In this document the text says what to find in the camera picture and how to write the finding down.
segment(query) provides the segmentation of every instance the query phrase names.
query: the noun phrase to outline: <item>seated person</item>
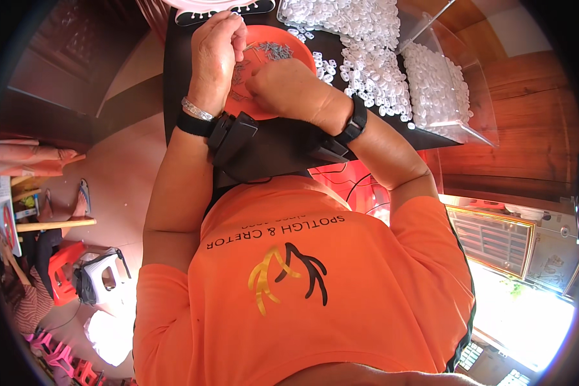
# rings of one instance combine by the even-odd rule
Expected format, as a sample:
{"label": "seated person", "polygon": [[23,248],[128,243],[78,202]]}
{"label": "seated person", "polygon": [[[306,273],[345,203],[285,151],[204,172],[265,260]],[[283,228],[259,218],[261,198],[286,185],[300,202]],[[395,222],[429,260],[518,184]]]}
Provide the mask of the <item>seated person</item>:
{"label": "seated person", "polygon": [[[85,216],[87,200],[79,191],[77,205],[69,220],[82,219]],[[45,222],[53,216],[50,196],[45,196],[45,205],[38,214],[39,222]],[[49,278],[49,260],[53,256],[53,247],[60,245],[62,238],[70,228],[49,229],[38,232],[22,232],[23,255],[22,268],[13,256],[6,240],[0,235],[0,255],[4,261],[5,274],[3,290],[6,302],[10,305],[19,332],[23,335],[33,334],[38,322],[53,307],[53,289]],[[62,268],[67,277],[72,277],[72,265]]]}

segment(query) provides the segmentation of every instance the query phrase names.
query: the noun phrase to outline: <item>floor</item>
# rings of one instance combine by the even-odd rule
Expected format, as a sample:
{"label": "floor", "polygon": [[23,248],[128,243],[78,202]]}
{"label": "floor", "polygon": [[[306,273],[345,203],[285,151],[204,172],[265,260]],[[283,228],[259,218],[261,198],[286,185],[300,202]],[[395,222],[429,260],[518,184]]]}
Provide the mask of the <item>floor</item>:
{"label": "floor", "polygon": [[[107,99],[157,76],[162,72],[162,63],[162,46],[154,35],[146,36],[116,77]],[[97,220],[97,224],[73,228],[66,240],[118,247],[132,275],[129,282],[132,296],[128,299],[132,302],[142,262],[145,213],[165,149],[161,113],[105,138],[87,153],[83,161],[65,166],[63,176],[50,178],[42,185],[43,195],[45,189],[51,189],[53,220],[65,220],[74,209],[80,179],[87,181],[92,207],[90,216]],[[124,328],[132,331],[134,309],[123,308],[121,305],[103,306],[124,322]],[[51,331],[55,338],[69,344],[76,358],[92,361],[95,371],[105,371],[105,376],[109,378],[132,377],[134,372],[130,354],[120,366],[111,366],[100,358],[86,338],[84,324],[94,312],[91,306],[79,306],[78,301],[73,301],[62,307],[54,307],[41,321],[41,326],[61,326],[75,315],[64,327]]]}

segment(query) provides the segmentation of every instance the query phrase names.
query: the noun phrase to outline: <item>wall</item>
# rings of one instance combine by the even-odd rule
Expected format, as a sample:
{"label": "wall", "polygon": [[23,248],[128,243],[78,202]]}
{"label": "wall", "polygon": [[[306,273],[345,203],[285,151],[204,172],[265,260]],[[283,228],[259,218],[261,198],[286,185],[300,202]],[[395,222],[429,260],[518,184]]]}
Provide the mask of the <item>wall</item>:
{"label": "wall", "polygon": [[444,192],[572,214],[579,112],[540,28],[516,0],[457,0],[439,20],[479,59],[500,137],[439,149]]}

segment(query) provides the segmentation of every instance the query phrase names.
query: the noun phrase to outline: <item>black wrist strap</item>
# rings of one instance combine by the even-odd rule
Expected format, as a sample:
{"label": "black wrist strap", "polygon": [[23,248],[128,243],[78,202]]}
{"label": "black wrist strap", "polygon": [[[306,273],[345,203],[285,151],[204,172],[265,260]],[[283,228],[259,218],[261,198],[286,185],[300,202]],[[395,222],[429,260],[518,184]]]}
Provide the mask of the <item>black wrist strap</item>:
{"label": "black wrist strap", "polygon": [[216,118],[213,120],[197,119],[180,110],[176,126],[185,133],[209,138],[216,127],[216,122],[218,122]]}
{"label": "black wrist strap", "polygon": [[367,125],[367,108],[365,107],[364,101],[356,94],[352,95],[352,100],[354,101],[354,113],[349,119],[349,122],[347,122],[345,130],[334,137],[334,139],[343,146],[347,146],[347,144],[355,140],[358,135],[362,134]]}

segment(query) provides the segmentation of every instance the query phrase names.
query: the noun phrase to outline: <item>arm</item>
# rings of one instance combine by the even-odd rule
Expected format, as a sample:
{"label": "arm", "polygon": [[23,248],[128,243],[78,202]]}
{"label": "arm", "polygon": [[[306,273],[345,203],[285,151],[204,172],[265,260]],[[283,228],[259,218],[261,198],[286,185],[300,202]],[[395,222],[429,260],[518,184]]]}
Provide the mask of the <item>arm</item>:
{"label": "arm", "polygon": [[[351,98],[319,81],[297,59],[262,66],[246,86],[264,108],[310,122],[333,136],[345,129],[354,111]],[[418,153],[372,112],[368,112],[365,131],[349,148],[388,190],[391,212],[412,197],[438,197],[433,176]]]}
{"label": "arm", "polygon": [[[187,96],[191,103],[221,115],[235,63],[244,58],[246,34],[242,18],[229,11],[215,14],[193,33],[193,76]],[[166,264],[188,271],[211,194],[206,138],[174,128],[146,214],[143,265]]]}
{"label": "arm", "polygon": [[2,259],[4,260],[5,266],[8,266],[8,265],[13,266],[15,273],[17,274],[17,276],[19,277],[19,280],[21,280],[21,283],[23,285],[26,285],[26,286],[32,285],[30,283],[30,280],[27,278],[27,276],[23,273],[23,271],[21,270],[21,268],[17,264],[17,261],[15,260],[15,257],[13,256],[13,252],[11,252],[10,247],[7,245],[6,240],[4,240],[2,235],[0,235],[0,255],[2,255]]}

